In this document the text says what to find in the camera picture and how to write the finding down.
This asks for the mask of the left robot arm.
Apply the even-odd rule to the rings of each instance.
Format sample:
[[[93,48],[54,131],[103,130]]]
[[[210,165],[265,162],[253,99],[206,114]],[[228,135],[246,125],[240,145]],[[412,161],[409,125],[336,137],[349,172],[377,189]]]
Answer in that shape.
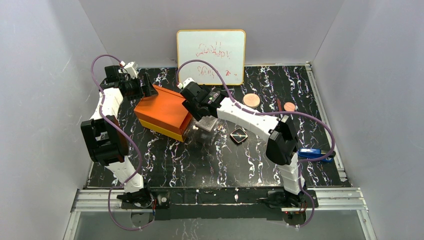
[[[124,194],[117,196],[124,203],[149,204],[150,188],[129,160],[129,139],[118,120],[124,99],[157,96],[149,76],[139,76],[138,65],[132,61],[104,68],[106,77],[98,82],[99,102],[89,120],[80,125],[91,160],[110,170],[123,185]]]

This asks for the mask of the orange drawer organizer box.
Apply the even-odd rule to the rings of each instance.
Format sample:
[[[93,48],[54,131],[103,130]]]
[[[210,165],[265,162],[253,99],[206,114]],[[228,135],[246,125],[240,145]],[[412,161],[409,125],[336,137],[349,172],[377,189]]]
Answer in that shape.
[[[184,97],[175,91],[153,86],[158,95],[142,98],[134,108],[141,125],[174,140],[184,142],[192,115],[183,106]]]

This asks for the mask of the clear plastic drawer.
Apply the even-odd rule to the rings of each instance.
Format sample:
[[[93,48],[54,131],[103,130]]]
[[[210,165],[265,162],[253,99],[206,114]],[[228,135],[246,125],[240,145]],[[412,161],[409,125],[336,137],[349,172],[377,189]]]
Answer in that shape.
[[[186,137],[186,139],[190,141],[195,141],[198,144],[211,146],[215,142],[218,132],[220,131],[219,127],[221,126],[221,120],[218,119],[218,122],[215,126],[215,130],[211,132],[196,127],[196,121],[197,120],[193,117],[192,120],[189,122],[183,136]]]

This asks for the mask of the white eyeshadow palette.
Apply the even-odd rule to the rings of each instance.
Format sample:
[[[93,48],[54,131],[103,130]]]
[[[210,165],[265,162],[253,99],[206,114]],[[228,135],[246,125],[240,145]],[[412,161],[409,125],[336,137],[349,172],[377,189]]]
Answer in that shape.
[[[201,120],[196,121],[194,124],[202,130],[212,132],[215,130],[217,122],[218,119],[214,116],[204,116]]]

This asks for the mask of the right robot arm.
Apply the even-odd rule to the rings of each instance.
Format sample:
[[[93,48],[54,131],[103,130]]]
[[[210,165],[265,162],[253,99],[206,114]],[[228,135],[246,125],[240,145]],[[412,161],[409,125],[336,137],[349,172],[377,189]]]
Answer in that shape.
[[[262,115],[233,99],[226,90],[207,89],[192,78],[179,82],[177,87],[184,97],[182,105],[197,121],[213,116],[239,125],[265,141],[265,155],[278,165],[283,189],[289,196],[301,198],[305,179],[298,167],[299,138],[290,116]]]

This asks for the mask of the black square compact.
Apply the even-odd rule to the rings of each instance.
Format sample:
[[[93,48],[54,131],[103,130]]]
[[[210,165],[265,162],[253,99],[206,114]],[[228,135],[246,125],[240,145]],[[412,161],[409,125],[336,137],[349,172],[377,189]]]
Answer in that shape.
[[[240,145],[248,139],[248,134],[242,128],[235,129],[229,136],[236,145]]]

